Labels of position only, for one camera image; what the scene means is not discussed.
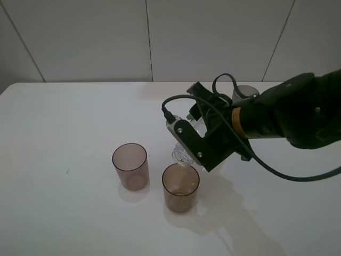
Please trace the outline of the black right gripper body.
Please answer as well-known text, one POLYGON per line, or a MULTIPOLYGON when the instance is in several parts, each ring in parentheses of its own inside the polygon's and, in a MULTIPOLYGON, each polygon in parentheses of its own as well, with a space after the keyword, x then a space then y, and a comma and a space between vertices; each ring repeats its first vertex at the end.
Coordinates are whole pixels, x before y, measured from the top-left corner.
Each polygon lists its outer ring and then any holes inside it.
MULTIPOLYGON (((227 122, 231 122, 232 100, 226 95, 217 94, 206 89, 201 83, 194 83, 187 91, 189 95, 204 99, 213 105, 227 122)), ((200 162, 222 162, 233 153, 241 156, 243 161, 251 156, 240 145, 231 130, 222 119, 202 101, 190 108, 187 120, 198 132, 200 139, 186 137, 186 146, 200 162)))

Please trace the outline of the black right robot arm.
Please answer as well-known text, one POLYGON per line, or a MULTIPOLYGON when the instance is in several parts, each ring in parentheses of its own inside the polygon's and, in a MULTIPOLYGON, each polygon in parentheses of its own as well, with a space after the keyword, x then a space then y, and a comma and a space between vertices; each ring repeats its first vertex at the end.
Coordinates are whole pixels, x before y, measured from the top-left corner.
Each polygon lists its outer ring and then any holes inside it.
POLYGON ((285 138, 299 149, 317 149, 340 140, 340 71, 323 76, 302 73, 263 93, 242 92, 233 99, 199 82, 187 92, 212 104, 244 143, 285 138))

